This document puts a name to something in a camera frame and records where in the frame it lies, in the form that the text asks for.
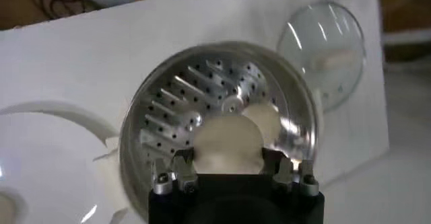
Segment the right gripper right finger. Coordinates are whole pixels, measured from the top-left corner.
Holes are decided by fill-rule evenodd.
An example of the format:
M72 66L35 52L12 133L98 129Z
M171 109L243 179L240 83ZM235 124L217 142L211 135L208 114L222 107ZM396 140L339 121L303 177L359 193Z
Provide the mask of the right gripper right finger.
M295 170L293 161L281 151L263 148L262 158L261 173L270 175L275 184L284 188L286 192L291 192L294 183L298 183L301 195L317 196L319 194L319 182L314 176L313 160L301 160Z

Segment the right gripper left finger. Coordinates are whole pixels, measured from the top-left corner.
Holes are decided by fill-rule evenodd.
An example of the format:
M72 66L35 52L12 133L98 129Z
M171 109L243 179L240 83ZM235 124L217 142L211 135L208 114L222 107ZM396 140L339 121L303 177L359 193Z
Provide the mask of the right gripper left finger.
M185 194L193 194L197 190L198 175L193 166L193 148L181 149L174 153L168 167L164 160L157 158L152 161L152 191L157 195L167 195L176 187Z

